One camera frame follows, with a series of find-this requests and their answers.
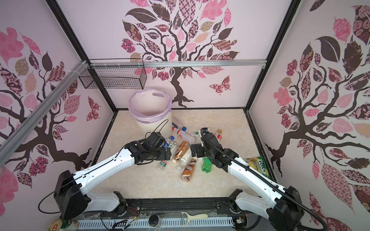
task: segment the black wire mesh basket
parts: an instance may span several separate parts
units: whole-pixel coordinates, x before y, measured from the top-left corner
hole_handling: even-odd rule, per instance
[[[114,62],[117,59],[109,59],[111,62],[105,63],[99,60],[103,59],[90,60],[90,68],[80,75],[86,89],[98,88],[98,84],[102,84],[106,89],[144,89],[147,74],[142,59],[120,59],[127,62]]]

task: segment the green plastic bottle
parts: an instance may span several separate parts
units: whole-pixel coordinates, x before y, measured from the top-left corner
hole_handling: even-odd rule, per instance
[[[202,165],[202,171],[209,173],[212,170],[212,163],[211,161],[206,157],[204,158],[203,165]]]

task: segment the butterfly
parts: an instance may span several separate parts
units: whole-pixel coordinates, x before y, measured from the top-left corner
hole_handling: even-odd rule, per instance
[[[92,119],[98,119],[99,118],[99,113],[97,112],[99,110],[99,106],[98,103],[95,103],[93,99],[88,98],[89,100],[89,104],[90,104],[90,107],[91,107],[91,111],[89,112],[89,114],[87,114],[87,117],[86,117],[86,121],[89,121],[89,120],[92,120]]]
[[[218,94],[221,95],[221,92],[223,92],[223,90],[230,90],[230,75],[227,76],[223,81],[222,81],[222,84],[219,85],[219,84],[211,84],[209,87],[216,90],[216,92]]]

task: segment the white trash bin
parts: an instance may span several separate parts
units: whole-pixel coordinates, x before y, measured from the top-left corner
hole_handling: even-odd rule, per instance
[[[159,132],[164,138],[172,133],[172,99],[155,89],[138,90],[128,101],[128,110],[143,132]]]

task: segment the peeler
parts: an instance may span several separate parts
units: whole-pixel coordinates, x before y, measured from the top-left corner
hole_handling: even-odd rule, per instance
[[[184,224],[184,213],[188,216],[188,222],[186,222],[186,224]],[[181,212],[181,225],[182,226],[187,225],[189,221],[191,221],[192,219],[206,219],[206,218],[208,218],[208,215],[205,213],[192,216],[192,215],[189,215],[187,212]]]

